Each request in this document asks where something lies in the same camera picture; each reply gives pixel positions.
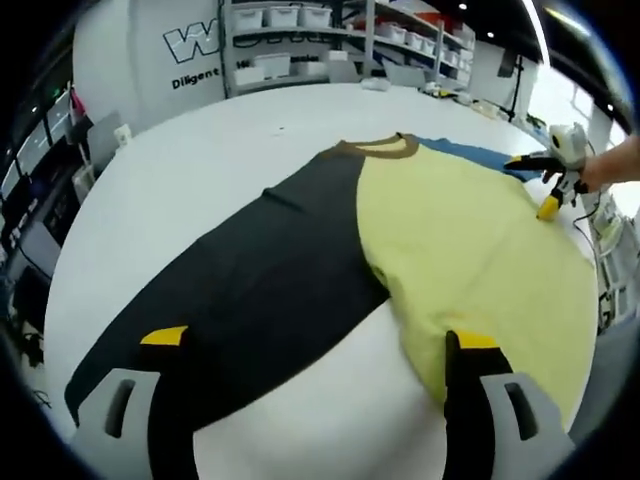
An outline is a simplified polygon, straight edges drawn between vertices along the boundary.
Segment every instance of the logo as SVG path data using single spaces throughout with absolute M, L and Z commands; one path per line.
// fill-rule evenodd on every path
M 176 28 L 162 35 L 176 63 L 193 60 L 196 52 L 200 55 L 213 55 L 220 51 L 218 41 L 218 19 L 213 18 L 208 24 L 192 23 L 185 29 Z
M 180 78 L 175 78 L 171 80 L 171 85 L 174 90 L 177 90 L 180 87 L 195 87 L 201 80 L 218 75 L 220 75 L 220 70 L 218 68 L 214 68 L 212 70 L 195 73 L 193 75 L 184 75 Z

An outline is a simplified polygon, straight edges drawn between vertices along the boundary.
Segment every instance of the blue shirt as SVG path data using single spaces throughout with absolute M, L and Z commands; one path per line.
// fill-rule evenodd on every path
M 473 147 L 471 145 L 461 145 L 459 143 L 453 143 L 447 140 L 446 138 L 441 138 L 439 140 L 431 140 L 428 138 L 419 138 L 416 137 L 421 145 L 424 145 L 427 148 L 432 150 L 436 150 L 442 153 L 448 153 L 451 155 L 456 155 L 458 157 L 466 158 L 467 160 L 477 163 L 478 165 L 482 165 L 483 167 L 490 168 L 492 170 L 497 170 L 498 172 L 505 173 L 507 175 L 511 175 L 512 177 L 517 178 L 521 182 L 527 182 L 534 178 L 540 176 L 539 172 L 533 171 L 510 171 L 505 170 L 504 164 L 511 158 L 509 155 L 505 155 L 504 153 L 495 152 L 493 150 L 489 150 L 487 148 L 482 147 Z

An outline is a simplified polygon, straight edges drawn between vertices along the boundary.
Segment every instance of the metal shelving unit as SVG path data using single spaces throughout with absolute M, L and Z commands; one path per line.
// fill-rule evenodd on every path
M 319 3 L 322 5 L 331 5 L 332 12 L 332 28 L 307 28 L 307 27 L 287 27 L 287 28 L 274 28 L 263 27 L 256 30 L 234 32 L 233 31 L 233 13 L 236 8 L 269 8 L 275 5 L 291 5 L 286 1 L 264 1 L 264 2 L 232 2 L 232 0 L 225 0 L 222 8 L 222 20 L 220 25 L 224 30 L 224 53 L 223 61 L 227 68 L 225 71 L 225 80 L 228 87 L 228 95 L 235 96 L 248 92 L 260 91 L 269 88 L 277 88 L 285 85 L 300 85 L 308 83 L 319 83 L 327 81 L 326 77 L 310 76 L 304 78 L 296 78 L 295 76 L 284 77 L 272 80 L 265 80 L 263 82 L 257 82 L 255 85 L 245 85 L 238 87 L 235 84 L 234 71 L 236 65 L 235 47 L 234 41 L 238 39 L 251 39 L 251 38 L 273 38 L 279 36 L 295 36 L 295 35 L 317 35 L 318 37 L 335 37 L 340 40 L 348 40 L 350 43 L 357 44 L 364 41 L 364 62 L 363 62 L 363 77 L 371 76 L 371 71 L 374 67 L 373 53 L 374 46 L 383 46 L 390 48 L 402 55 L 406 59 L 413 59 L 426 65 L 425 71 L 427 71 L 432 80 L 445 83 L 450 86 L 463 87 L 456 78 L 451 78 L 448 75 L 443 74 L 443 70 L 448 70 L 450 73 L 457 71 L 459 68 L 450 62 L 445 61 L 442 58 L 443 45 L 447 44 L 450 48 L 463 49 L 465 48 L 464 42 L 461 39 L 454 37 L 453 35 L 445 32 L 444 22 L 439 22 L 438 26 L 435 26 L 421 18 L 415 16 L 413 13 L 404 10 L 401 7 L 394 6 L 392 4 L 378 3 L 375 0 L 350 0 L 343 2 L 342 0 L 336 0 L 331 2 L 322 2 L 318 0 L 306 0 L 306 3 Z M 347 30 L 341 25 L 342 9 L 343 7 L 365 10 L 365 30 Z M 397 21 L 403 24 L 407 24 L 413 31 L 423 36 L 433 38 L 435 36 L 436 49 L 434 55 L 429 55 L 421 50 L 416 50 L 405 44 L 400 44 L 391 41 L 389 38 L 375 35 L 374 24 L 376 13 L 384 14 L 390 18 L 397 19 Z
M 251 83 L 249 85 L 238 86 L 236 92 L 238 95 L 247 93 L 261 92 L 272 88 L 291 87 L 294 85 L 309 85 L 312 83 L 326 83 L 329 81 L 327 75 L 299 75 L 291 77 L 280 77 L 264 80 L 262 82 Z

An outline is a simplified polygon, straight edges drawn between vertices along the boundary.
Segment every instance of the shelf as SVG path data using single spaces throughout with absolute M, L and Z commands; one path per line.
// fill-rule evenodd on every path
M 232 7 L 236 7 L 238 9 L 243 8 L 269 8 L 269 7 L 289 7 L 289 6 L 302 6 L 303 4 L 321 4 L 327 7 L 330 7 L 332 2 L 331 0 L 302 0 L 301 2 L 291 2 L 284 0 L 264 0 L 264 1 L 256 1 L 256 0 L 233 0 L 231 2 Z
M 448 90 L 456 90 L 456 89 L 466 90 L 468 88 L 468 85 L 465 85 L 460 80 L 456 78 L 447 77 L 442 74 L 438 75 L 438 83 L 442 88 L 445 88 Z
M 271 90 L 272 88 L 293 87 L 296 85 L 309 85 L 312 83 L 329 83 L 328 75 L 307 75 L 307 76 L 290 76 L 272 78 L 263 80 L 262 82 L 249 83 L 247 85 L 238 85 L 236 90 L 238 95 L 247 93 L 260 92 L 263 90 Z
M 334 35 L 341 37 L 362 37 L 364 32 L 346 30 L 344 28 L 309 28 L 309 27 L 262 27 L 255 30 L 234 32 L 233 38 L 251 38 L 269 35 L 286 35 L 288 33 L 315 33 L 318 35 Z
M 360 30 L 345 30 L 342 28 L 308 28 L 308 27 L 264 27 L 256 30 L 246 30 L 242 32 L 236 32 L 233 35 L 234 39 L 242 39 L 242 38 L 252 38 L 252 37 L 268 37 L 268 36 L 276 36 L 276 35 L 287 35 L 287 34 L 317 34 L 317 35 L 326 35 L 326 36 L 341 36 L 345 38 L 356 38 L 360 40 L 364 40 L 366 37 L 365 33 Z M 380 35 L 374 36 L 374 42 L 378 45 L 384 45 L 390 48 L 394 48 L 401 53 L 409 54 L 409 56 L 413 58 L 419 59 L 429 59 L 435 62 L 435 55 L 429 55 L 424 53 L 421 50 L 416 50 L 415 48 L 411 48 L 408 45 L 403 43 L 396 43 L 391 41 L 391 39 L 382 37 Z M 451 68 L 457 68 L 447 62 L 442 62 L 444 65 L 447 65 Z
M 351 6 L 351 5 L 364 8 L 366 6 L 366 1 L 350 0 L 345 2 L 345 6 Z M 413 27 L 412 30 L 415 31 L 416 33 L 420 33 L 430 37 L 435 37 L 438 35 L 439 29 L 437 25 L 429 23 L 426 20 L 422 20 L 420 17 L 417 17 L 415 13 L 405 8 L 396 6 L 392 3 L 376 2 L 376 10 L 390 18 L 395 18 L 400 23 L 411 24 L 411 26 Z M 454 35 L 451 35 L 448 32 L 444 32 L 443 41 L 450 47 L 464 48 L 469 50 L 466 43 L 462 39 Z
M 446 65 L 449 68 L 453 68 L 454 70 L 461 70 L 460 67 L 455 66 L 453 63 L 447 62 L 445 59 L 440 60 L 440 63 L 442 63 L 442 65 Z

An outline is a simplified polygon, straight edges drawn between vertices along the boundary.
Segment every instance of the ceiling light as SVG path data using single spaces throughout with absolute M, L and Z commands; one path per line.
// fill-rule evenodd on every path
M 549 47 L 547 47 L 547 39 L 544 36 L 544 31 L 542 30 L 542 23 L 540 22 L 540 17 L 538 17 L 538 12 L 536 11 L 536 7 L 533 4 L 533 0 L 521 0 L 524 4 L 524 8 L 527 10 L 527 14 L 529 15 L 529 20 L 531 20 L 531 25 L 533 25 L 533 30 L 536 32 L 536 39 L 538 40 L 538 45 L 540 47 L 540 55 L 542 56 L 542 65 L 547 68 L 551 67 L 551 59 L 549 58 Z
M 589 32 L 589 30 L 587 30 L 584 25 L 581 25 L 579 22 L 576 22 L 573 18 L 570 18 L 567 15 L 565 15 L 564 13 L 561 13 L 561 12 L 559 12 L 557 10 L 554 10 L 553 8 L 545 7 L 545 10 L 553 18 L 555 18 L 559 22 L 564 23 L 565 26 L 567 26 L 569 28 L 572 28 L 577 33 L 579 33 L 580 35 L 582 35 L 584 37 L 591 36 L 591 33 Z

